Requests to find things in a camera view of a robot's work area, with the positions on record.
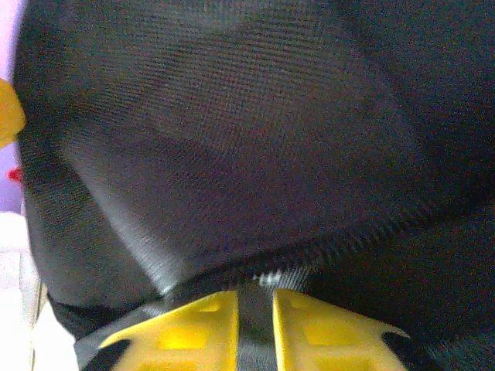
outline black mesh backpack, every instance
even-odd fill
[[[406,369],[495,369],[494,21],[458,0],[29,1],[26,215],[80,368],[236,291],[237,369],[275,371],[289,289],[404,330],[383,340]]]

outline yellow plastic piece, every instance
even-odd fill
[[[0,79],[0,148],[15,141],[25,124],[26,117],[14,89]]]
[[[406,371],[381,334],[399,328],[285,289],[275,291],[278,371]]]
[[[130,340],[114,371],[235,371],[237,293],[212,294],[109,336]]]

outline purple surface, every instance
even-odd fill
[[[19,21],[25,0],[2,0],[0,5],[0,78],[10,81],[19,32]],[[16,145],[0,149],[0,212],[21,211],[21,189],[6,177],[6,172],[17,165]]]
[[[6,177],[7,171],[17,163],[16,144],[0,149],[0,212],[21,211],[21,187]]]

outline black mesh fabric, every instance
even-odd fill
[[[448,205],[468,189],[480,201],[495,174],[494,36],[490,5],[438,0],[30,1],[19,144],[57,315],[83,337],[232,261],[393,219],[420,198]],[[478,285],[492,222],[466,232],[485,236],[474,246],[452,245],[465,281],[433,234],[307,285],[418,335],[455,327],[452,313],[469,327],[493,307]],[[430,282],[411,291],[417,312],[410,295],[384,305],[411,282],[404,264]],[[380,282],[374,301],[366,282]]]

